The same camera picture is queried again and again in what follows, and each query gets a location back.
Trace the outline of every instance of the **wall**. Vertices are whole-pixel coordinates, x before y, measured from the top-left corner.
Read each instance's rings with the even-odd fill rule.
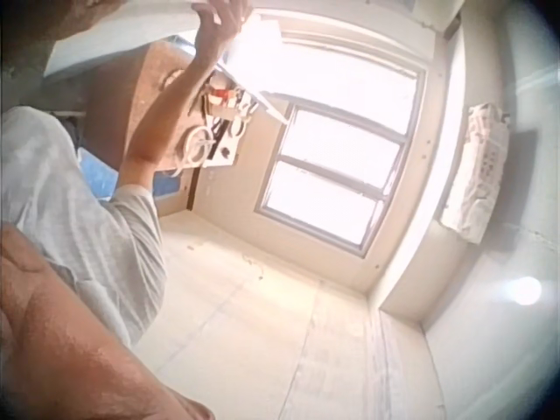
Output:
[[[216,418],[370,418],[364,297],[193,213],[161,227],[164,305],[135,348],[159,379]]]
[[[423,325],[450,419],[521,418],[558,363],[558,48],[520,3],[498,28],[513,118],[499,201]],[[533,306],[507,298],[508,282],[525,276],[542,282]]]
[[[420,322],[466,256],[467,246],[437,221],[452,182],[465,133],[466,110],[503,103],[498,35],[485,9],[467,3],[462,25],[447,46],[448,91],[430,177],[402,243],[370,295],[370,305]]]
[[[398,246],[430,169],[427,157],[434,151],[431,139],[439,130],[445,93],[443,64],[440,57],[429,68],[425,102],[402,180],[365,258],[255,212],[281,129],[261,110],[248,126],[235,166],[200,174],[194,212],[285,261],[361,293],[368,292]],[[272,103],[280,110],[287,108],[286,102]]]
[[[443,396],[422,328],[372,310],[373,418],[443,420]]]

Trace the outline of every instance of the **skin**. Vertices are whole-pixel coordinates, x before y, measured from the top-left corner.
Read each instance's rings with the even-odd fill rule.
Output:
[[[193,8],[200,17],[196,57],[139,124],[119,186],[151,190],[159,162],[174,145],[181,110],[191,107],[251,12],[249,0],[209,0]],[[168,389],[122,346],[16,228],[2,225],[1,244],[2,391],[25,418],[214,418],[201,404]]]

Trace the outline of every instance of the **drywall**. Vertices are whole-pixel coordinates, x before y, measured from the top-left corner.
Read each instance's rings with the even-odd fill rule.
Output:
[[[89,31],[58,42],[45,75],[78,66],[101,56],[136,48],[170,35],[196,29],[198,18],[190,2],[133,0]],[[300,11],[335,18],[391,37],[425,60],[435,51],[435,32],[398,11],[361,0],[254,0],[264,9]]]
[[[388,213],[365,258],[298,232],[255,212],[267,170],[280,140],[280,124],[257,111],[242,140],[239,157],[229,168],[200,174],[194,212],[244,241],[322,278],[366,293],[384,271],[416,210],[435,150],[445,105],[445,55],[438,40],[437,57],[426,66],[424,102],[416,135]],[[281,111],[285,101],[273,100]]]
[[[520,3],[498,17],[512,136],[497,207],[424,329],[452,419],[522,418],[558,366],[558,46]],[[508,286],[541,281],[520,306]]]
[[[442,392],[420,326],[383,311],[370,316],[373,418],[443,420]]]
[[[465,0],[416,0],[413,13],[420,22],[444,32],[464,4]]]
[[[462,27],[448,45],[447,61],[449,87],[430,177],[408,231],[370,297],[372,308],[382,307],[389,313],[416,322],[422,319],[426,307],[441,293],[449,275],[455,270],[458,259],[450,258],[450,254],[457,254],[460,258],[466,248],[462,241],[454,239],[451,233],[447,234],[432,222],[463,134],[466,46]],[[433,263],[431,258],[426,259],[429,255],[438,255],[437,270],[426,266],[430,261]]]
[[[466,110],[484,102],[503,103],[494,23],[475,3],[467,3],[461,16],[462,25],[448,45],[447,103],[430,178],[395,257],[370,296],[372,307],[413,322],[424,319],[466,255],[466,243],[435,220],[456,171]]]
[[[190,212],[161,220],[164,305],[135,353],[216,418],[366,420],[364,297]]]

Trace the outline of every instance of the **drywall seam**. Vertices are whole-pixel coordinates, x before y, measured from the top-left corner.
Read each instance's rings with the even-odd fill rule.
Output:
[[[183,353],[183,351],[188,348],[190,346],[190,344],[193,342],[194,339],[196,339],[204,330],[204,328],[210,324],[210,322],[216,318],[216,316],[221,312],[221,310],[234,298],[235,295],[237,295],[240,291],[242,291],[245,286],[247,285],[247,283],[250,282],[254,282],[254,281],[259,281],[259,280],[246,280],[243,283],[237,285],[237,287],[235,287],[235,289],[223,300],[223,302],[221,302],[219,305],[216,306],[216,308],[214,309],[214,311],[210,314],[210,316],[203,322],[200,324],[200,326],[194,331],[191,332],[185,340],[185,343],[183,343],[171,356],[169,356],[169,359],[167,359],[164,363],[161,364],[161,366],[155,367],[154,371],[156,374],[158,374],[162,369],[164,369],[168,364],[172,363],[175,359],[177,359],[177,357],[179,357],[179,355],[181,353]]]
[[[315,315],[315,310],[317,309],[317,300],[319,298],[319,293],[320,293],[321,289],[323,289],[323,285],[324,285],[323,282],[319,283],[319,285],[317,287],[317,290],[315,290],[315,298],[313,299],[313,307],[311,309],[311,316],[309,317],[309,322],[307,323],[307,331],[305,332],[304,343],[301,346],[301,351],[299,352],[299,358],[297,359],[297,365],[296,365],[296,368],[294,369],[293,375],[291,376],[290,386],[288,387],[288,390],[286,392],[286,397],[283,400],[282,408],[280,409],[280,412],[278,413],[278,417],[276,418],[276,420],[280,420],[282,418],[282,414],[284,413],[284,410],[286,409],[286,404],[288,403],[288,400],[290,399],[290,394],[291,394],[291,391],[293,389],[294,382],[296,380],[296,375],[298,374],[298,370],[299,370],[299,367],[301,365],[301,360],[304,356],[305,346],[307,345],[307,340],[309,339],[309,334],[310,334],[310,331],[312,329],[313,316]]]

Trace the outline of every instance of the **window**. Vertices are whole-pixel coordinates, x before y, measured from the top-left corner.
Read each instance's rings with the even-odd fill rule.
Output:
[[[267,90],[292,103],[290,125],[257,210],[363,256],[395,190],[423,74],[324,46],[285,44],[281,61]]]

